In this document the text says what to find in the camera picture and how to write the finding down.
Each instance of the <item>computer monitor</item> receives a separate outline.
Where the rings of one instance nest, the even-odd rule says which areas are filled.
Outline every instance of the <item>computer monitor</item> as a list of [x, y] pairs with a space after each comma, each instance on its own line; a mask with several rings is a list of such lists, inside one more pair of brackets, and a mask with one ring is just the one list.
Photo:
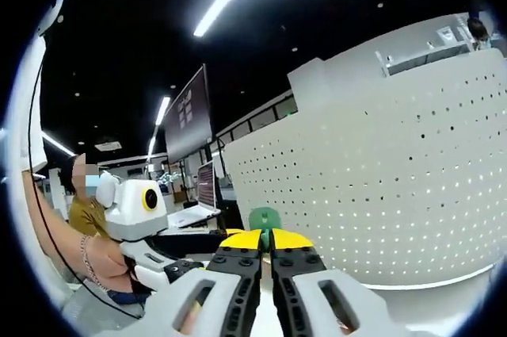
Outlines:
[[205, 163], [197, 171], [197, 201], [199, 205], [206, 209], [215, 209], [215, 169], [213, 161]]

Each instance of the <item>white pillar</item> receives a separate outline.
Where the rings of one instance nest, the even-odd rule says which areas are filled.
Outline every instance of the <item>white pillar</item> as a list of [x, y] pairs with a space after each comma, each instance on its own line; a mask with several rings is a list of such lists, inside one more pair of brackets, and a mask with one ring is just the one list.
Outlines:
[[51, 199], [53, 207], [56, 211], [60, 212], [64, 220], [68, 220], [67, 202], [65, 201], [65, 189], [62, 186], [60, 177], [58, 175], [59, 169], [49, 170], [49, 186], [51, 188]]

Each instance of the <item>black screw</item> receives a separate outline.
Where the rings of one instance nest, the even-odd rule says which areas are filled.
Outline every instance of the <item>black screw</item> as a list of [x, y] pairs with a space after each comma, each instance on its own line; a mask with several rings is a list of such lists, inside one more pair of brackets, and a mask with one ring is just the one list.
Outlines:
[[215, 256], [213, 258], [213, 262], [215, 263], [224, 263], [226, 259], [223, 256]]
[[307, 263], [315, 264], [316, 262], [318, 262], [318, 255], [309, 255], [307, 257]]
[[294, 262], [291, 259], [283, 258], [280, 260], [280, 265], [282, 267], [290, 267], [294, 265]]
[[239, 261], [239, 265], [244, 267], [251, 266], [252, 264], [254, 264], [254, 262], [252, 262], [252, 259], [243, 258]]

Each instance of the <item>monitor screen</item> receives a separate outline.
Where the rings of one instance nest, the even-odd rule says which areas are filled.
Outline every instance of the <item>monitor screen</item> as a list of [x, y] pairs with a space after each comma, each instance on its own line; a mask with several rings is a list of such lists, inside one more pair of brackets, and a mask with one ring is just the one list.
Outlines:
[[215, 175], [212, 161], [197, 171], [197, 200], [201, 204], [215, 208]]
[[202, 67], [170, 106], [162, 126], [169, 163], [212, 141], [205, 69]]

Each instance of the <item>yellow shirt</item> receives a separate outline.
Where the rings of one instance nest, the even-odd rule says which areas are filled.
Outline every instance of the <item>yellow shirt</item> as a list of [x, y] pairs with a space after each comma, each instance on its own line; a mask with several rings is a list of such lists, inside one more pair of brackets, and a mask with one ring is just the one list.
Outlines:
[[81, 201], [74, 196], [69, 209], [69, 225], [88, 236], [98, 233], [101, 237], [109, 237], [105, 230], [104, 207], [94, 197], [89, 201]]

